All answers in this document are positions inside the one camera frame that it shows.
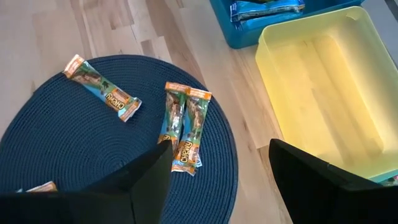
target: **woven rug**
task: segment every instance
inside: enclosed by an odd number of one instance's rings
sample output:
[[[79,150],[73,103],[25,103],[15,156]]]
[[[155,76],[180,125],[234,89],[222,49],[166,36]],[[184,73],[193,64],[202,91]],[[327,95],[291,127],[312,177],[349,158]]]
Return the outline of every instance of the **woven rug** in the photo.
[[[89,60],[97,71],[143,103],[126,123],[83,86],[55,75],[35,91],[0,143],[0,192],[50,180],[77,191],[121,168],[157,143],[165,111],[165,82],[205,87],[160,60],[118,55]],[[210,101],[200,145],[203,167],[192,177],[172,173],[162,223],[227,223],[238,183],[231,128]]]

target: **yellow plastic bin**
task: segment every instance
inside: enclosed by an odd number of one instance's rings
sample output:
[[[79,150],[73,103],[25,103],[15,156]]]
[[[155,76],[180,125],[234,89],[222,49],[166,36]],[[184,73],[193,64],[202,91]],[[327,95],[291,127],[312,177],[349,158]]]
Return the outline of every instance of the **yellow plastic bin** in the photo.
[[[256,61],[287,143],[376,182],[398,174],[398,71],[363,8],[268,26]]]

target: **blue plastic bin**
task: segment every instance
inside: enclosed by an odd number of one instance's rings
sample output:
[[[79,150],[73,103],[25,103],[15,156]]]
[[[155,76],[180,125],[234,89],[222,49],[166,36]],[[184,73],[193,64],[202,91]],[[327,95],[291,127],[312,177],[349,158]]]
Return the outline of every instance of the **blue plastic bin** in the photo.
[[[360,6],[364,0],[304,0],[305,9],[303,15],[294,19],[301,19],[307,16],[313,16],[325,12],[343,9],[350,6]],[[249,47],[255,45],[259,41],[262,30],[269,25],[285,22],[269,21],[264,24],[264,27],[250,30],[236,30],[230,21],[229,6],[233,0],[210,0],[213,10],[220,23],[221,30],[224,33],[225,40],[228,45],[234,49]]]

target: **snack bar wrapper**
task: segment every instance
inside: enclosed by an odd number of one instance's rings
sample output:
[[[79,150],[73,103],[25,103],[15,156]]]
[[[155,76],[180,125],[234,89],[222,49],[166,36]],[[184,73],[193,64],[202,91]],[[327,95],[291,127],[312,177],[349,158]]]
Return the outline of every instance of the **snack bar wrapper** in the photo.
[[[100,75],[81,56],[75,55],[65,67],[67,78],[82,84],[89,91],[118,112],[119,118],[126,122],[140,107],[142,101],[128,95]]]
[[[275,0],[245,0],[245,1],[255,2],[255,3],[265,3],[265,2],[275,1]]]
[[[32,189],[29,189],[26,192],[51,192],[51,191],[57,191],[57,186],[52,181],[47,182],[43,185],[34,187]]]
[[[184,132],[173,161],[172,172],[188,172],[190,175],[195,175],[196,168],[201,166],[198,153],[211,93],[190,88],[187,96]]]
[[[157,143],[164,140],[171,140],[173,143],[173,153],[177,150],[178,140],[181,135],[182,118],[184,114],[185,92],[189,86],[167,82],[166,90],[166,109],[164,113],[163,125]]]
[[[284,12],[301,12],[305,7],[304,0],[278,0],[258,4],[247,1],[236,1],[230,6],[231,22],[245,21]]]
[[[264,26],[267,26],[269,24],[275,24],[278,22],[291,20],[302,15],[303,12],[284,12],[280,14],[249,19],[246,21],[234,22],[233,24],[235,26],[235,29],[237,30],[258,29],[264,28]]]

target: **black object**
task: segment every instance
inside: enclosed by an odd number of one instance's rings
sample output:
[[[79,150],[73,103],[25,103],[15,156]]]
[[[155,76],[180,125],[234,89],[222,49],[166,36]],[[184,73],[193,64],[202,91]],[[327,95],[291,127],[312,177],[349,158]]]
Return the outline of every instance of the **black object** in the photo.
[[[294,223],[397,223],[398,187],[383,187],[272,139],[269,160]]]
[[[81,192],[0,197],[1,223],[159,223],[170,183],[171,141],[164,141]]]

